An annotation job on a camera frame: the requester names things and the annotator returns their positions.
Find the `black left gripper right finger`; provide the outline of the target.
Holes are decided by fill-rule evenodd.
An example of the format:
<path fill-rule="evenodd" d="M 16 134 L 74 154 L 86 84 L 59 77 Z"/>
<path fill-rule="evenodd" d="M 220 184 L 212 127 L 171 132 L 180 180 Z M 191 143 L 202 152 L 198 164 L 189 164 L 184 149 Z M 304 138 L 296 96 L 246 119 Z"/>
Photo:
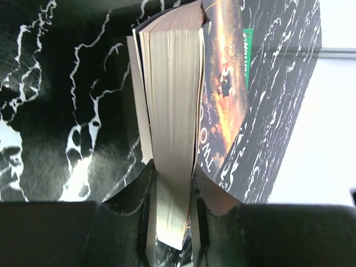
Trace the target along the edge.
<path fill-rule="evenodd" d="M 355 208 L 244 204 L 196 167 L 191 185 L 195 266 L 354 266 Z"/>

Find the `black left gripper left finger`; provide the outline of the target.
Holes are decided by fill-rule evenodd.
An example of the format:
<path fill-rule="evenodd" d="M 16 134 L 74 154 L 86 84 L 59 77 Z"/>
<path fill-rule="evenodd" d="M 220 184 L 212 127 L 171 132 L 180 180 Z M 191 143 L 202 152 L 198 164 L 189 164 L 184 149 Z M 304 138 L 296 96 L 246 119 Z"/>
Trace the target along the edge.
<path fill-rule="evenodd" d="M 153 266 L 156 171 L 152 161 L 112 198 L 1 203 L 2 266 Z"/>

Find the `dark Tale of Two Cities book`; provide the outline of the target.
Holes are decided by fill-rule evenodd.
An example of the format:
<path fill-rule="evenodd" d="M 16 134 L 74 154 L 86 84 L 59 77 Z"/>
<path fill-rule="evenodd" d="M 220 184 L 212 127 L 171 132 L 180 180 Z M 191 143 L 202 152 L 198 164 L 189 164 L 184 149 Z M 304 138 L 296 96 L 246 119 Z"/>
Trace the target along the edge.
<path fill-rule="evenodd" d="M 215 180 L 245 119 L 240 1 L 190 1 L 162 11 L 128 38 L 142 158 L 157 178 L 157 239 L 181 250 L 191 181 Z"/>

